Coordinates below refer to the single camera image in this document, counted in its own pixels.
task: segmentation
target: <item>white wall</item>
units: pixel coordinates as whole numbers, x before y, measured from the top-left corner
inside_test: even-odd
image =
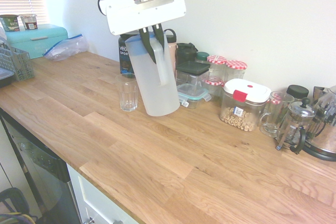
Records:
[[[248,64],[245,79],[280,90],[336,84],[336,0],[185,0],[185,17],[163,24],[178,42]],[[47,0],[50,20],[83,33],[90,50],[118,59],[118,38],[97,0]]]

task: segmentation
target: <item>red clip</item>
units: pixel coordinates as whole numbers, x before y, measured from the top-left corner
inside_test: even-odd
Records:
[[[245,102],[246,97],[247,97],[247,94],[239,90],[235,90],[235,92],[233,92],[233,99],[235,99],[238,102]]]

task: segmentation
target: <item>plastic pitcher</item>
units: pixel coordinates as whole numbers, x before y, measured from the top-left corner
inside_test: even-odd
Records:
[[[150,32],[156,64],[146,51],[140,35],[129,38],[125,43],[147,114],[162,116],[177,110],[180,106],[179,95],[166,36],[163,52],[154,33]]]

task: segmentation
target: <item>empty glass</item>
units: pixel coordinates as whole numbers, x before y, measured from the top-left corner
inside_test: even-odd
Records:
[[[260,131],[265,135],[276,137],[278,128],[283,121],[286,112],[288,111],[288,105],[294,101],[294,97],[285,92],[272,92],[268,111],[261,115],[260,121],[264,116],[267,116],[265,123],[260,126]]]
[[[138,107],[138,84],[135,75],[122,73],[117,75],[120,108],[124,111],[133,111]]]

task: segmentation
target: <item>gray dish drainer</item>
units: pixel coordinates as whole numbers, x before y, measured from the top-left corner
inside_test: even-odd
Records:
[[[29,53],[11,47],[7,40],[0,37],[4,44],[0,44],[0,68],[14,72],[17,81],[34,77],[34,70],[30,62]]]

